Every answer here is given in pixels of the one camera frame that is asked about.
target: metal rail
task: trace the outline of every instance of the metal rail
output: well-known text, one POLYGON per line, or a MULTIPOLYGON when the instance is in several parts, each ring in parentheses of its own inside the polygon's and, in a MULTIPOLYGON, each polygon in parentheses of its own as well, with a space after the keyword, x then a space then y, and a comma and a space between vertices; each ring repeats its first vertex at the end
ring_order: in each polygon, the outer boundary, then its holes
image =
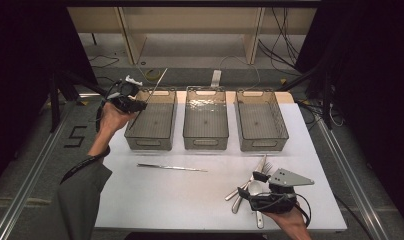
POLYGON ((367 228, 369 229, 370 234, 373 236, 374 239, 389 239, 389 236, 386 233, 386 230, 379 216, 377 215, 373 205, 371 204, 363 187, 361 186, 354 171, 352 170, 333 131, 329 130, 322 120, 319 121, 319 126, 327 144, 330 147, 330 150, 333 153, 333 156, 339 166, 343 178, 348 184, 349 190, 351 191, 355 202, 367 224, 367 228))
POLYGON ((31 192, 34 189, 34 186, 36 185, 36 182, 40 176, 40 173, 42 172, 42 169, 44 168, 47 160, 51 156, 51 153, 56 145, 56 142, 59 139, 60 133, 62 133, 65 121, 68 115, 74 109, 74 106, 75 102, 68 102, 65 105, 65 108, 62 111, 61 121, 58 127, 53 133, 49 134, 48 139, 46 140, 42 150, 39 153, 39 156, 37 157, 35 163, 33 164, 33 167, 28 173, 24 183, 22 184, 17 195, 13 199, 8 210, 5 212, 2 219, 0 220, 0 240, 8 239, 9 234, 14 228, 15 223, 18 220, 18 217, 21 214, 28 197, 30 196, 31 192))

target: white table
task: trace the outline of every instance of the white table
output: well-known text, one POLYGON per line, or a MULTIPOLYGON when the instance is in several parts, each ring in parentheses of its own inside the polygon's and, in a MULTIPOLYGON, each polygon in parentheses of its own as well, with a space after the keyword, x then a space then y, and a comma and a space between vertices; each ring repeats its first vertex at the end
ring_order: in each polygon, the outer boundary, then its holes
MULTIPOLYGON (((284 168, 315 181, 295 187, 312 209, 310 231, 344 231, 346 224, 333 197, 297 104, 280 104, 289 133, 283 151, 269 152, 270 173, 284 168)), ((248 180, 264 153, 241 152, 234 106, 227 105, 229 132, 224 151, 185 150, 182 137, 184 104, 177 107, 171 151, 132 151, 124 131, 112 139, 105 165, 113 171, 101 195, 97 228, 129 231, 269 232, 279 230, 264 216, 264 229, 256 226, 255 213, 246 200, 231 212, 235 200, 224 197, 248 180), (137 167, 137 163, 207 169, 208 172, 137 167)), ((298 199, 308 212, 304 200, 298 199)))

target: thin metal stick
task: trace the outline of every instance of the thin metal stick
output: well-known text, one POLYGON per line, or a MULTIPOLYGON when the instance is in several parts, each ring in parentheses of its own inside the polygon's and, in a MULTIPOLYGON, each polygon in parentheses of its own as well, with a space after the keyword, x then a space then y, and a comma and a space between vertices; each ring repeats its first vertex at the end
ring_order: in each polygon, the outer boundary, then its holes
POLYGON ((153 88, 152 93, 149 95, 148 99, 146 99, 146 103, 149 102, 149 99, 152 97, 152 95, 155 93, 156 88, 158 87, 158 84, 161 82, 162 78, 164 77, 165 73, 167 72, 168 68, 165 69, 165 71, 162 73, 161 77, 159 78, 158 82, 156 83, 155 88, 153 88))

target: gray sleeve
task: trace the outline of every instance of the gray sleeve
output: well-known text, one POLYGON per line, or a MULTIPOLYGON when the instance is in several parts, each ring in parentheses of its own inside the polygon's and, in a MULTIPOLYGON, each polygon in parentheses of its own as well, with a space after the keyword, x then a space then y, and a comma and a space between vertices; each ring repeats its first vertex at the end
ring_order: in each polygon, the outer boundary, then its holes
POLYGON ((111 174, 103 164, 95 162, 63 182, 35 222, 30 239, 90 239, 100 193, 111 174))

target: metal utensil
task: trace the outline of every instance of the metal utensil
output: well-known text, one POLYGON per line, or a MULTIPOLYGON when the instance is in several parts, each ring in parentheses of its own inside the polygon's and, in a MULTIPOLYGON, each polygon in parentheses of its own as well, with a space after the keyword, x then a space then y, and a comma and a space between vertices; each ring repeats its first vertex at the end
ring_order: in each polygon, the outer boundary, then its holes
POLYGON ((205 170, 205 169, 185 168, 185 167, 175 167, 175 166, 163 166, 163 165, 145 164, 145 163, 138 163, 137 166, 138 166, 138 167, 150 167, 150 168, 162 168, 162 169, 174 169, 174 170, 187 170, 187 171, 208 172, 208 170, 205 170))
MULTIPOLYGON (((262 193, 262 187, 257 181, 252 181, 248 186, 248 190, 252 196, 262 193)), ((264 228, 264 220, 260 211, 256 211, 256 224, 259 229, 264 228)))
MULTIPOLYGON (((264 155, 264 157, 261 158, 261 161, 259 161, 257 167, 255 168, 255 171, 261 172, 262 169, 265 166, 265 161, 267 160, 267 155, 264 155)), ((253 174, 251 174, 251 177, 249 178, 248 184, 245 186, 245 190, 247 189, 247 186, 249 185, 250 182, 254 180, 253 174)), ((231 211, 233 213, 237 213, 239 210, 240 203, 242 202, 242 197, 238 196, 236 201, 233 203, 233 206, 231 207, 231 211)))
MULTIPOLYGON (((262 171, 261 171, 261 172, 262 172, 263 174, 267 174, 267 173, 271 170, 272 167, 273 167, 273 165, 272 165, 271 163, 267 162, 267 163, 264 165, 264 167, 262 168, 262 171)), ((248 184, 251 182, 251 180, 253 180, 253 176, 249 179, 249 181, 247 181, 247 182, 245 182, 244 184, 242 184, 242 186, 240 186, 240 188, 246 189, 246 187, 247 187, 248 184)), ((238 193, 238 191, 237 191, 237 188, 236 188, 233 192, 231 192, 230 194, 228 194, 224 199, 225 199, 226 201, 228 201, 228 200, 232 199, 234 196, 236 196, 237 193, 238 193)))

